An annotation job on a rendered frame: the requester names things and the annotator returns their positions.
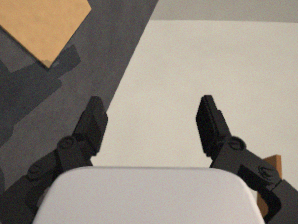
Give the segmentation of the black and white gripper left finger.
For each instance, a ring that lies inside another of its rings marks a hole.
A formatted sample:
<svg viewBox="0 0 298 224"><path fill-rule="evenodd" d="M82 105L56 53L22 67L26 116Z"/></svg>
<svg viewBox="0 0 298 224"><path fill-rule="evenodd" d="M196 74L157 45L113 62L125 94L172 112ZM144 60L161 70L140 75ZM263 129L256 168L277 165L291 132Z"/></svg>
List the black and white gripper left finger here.
<svg viewBox="0 0 298 224"><path fill-rule="evenodd" d="M1 223L32 224L39 198L61 173L93 166L90 159L100 151L107 123L102 99L91 96L72 135L60 139L55 150L34 162L26 175L0 195Z"/></svg>

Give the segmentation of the orange mat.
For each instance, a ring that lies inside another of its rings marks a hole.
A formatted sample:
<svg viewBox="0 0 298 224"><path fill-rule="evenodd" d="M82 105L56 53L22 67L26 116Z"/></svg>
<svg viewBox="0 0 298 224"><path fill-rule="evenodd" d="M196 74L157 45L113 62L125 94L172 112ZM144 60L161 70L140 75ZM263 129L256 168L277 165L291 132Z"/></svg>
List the orange mat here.
<svg viewBox="0 0 298 224"><path fill-rule="evenodd" d="M90 10L87 0L0 0L0 27L49 68Z"/></svg>

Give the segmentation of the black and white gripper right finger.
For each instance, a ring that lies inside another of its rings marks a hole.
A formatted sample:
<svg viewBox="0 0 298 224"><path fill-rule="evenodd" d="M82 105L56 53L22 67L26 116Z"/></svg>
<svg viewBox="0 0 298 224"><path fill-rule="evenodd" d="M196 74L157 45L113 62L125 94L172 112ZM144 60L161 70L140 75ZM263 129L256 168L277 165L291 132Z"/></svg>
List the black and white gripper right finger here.
<svg viewBox="0 0 298 224"><path fill-rule="evenodd" d="M298 224L298 191L274 166L247 150L241 138L231 135L212 95L201 97L196 124L203 153L213 160L209 168L235 174L257 191L268 206L265 224Z"/></svg>

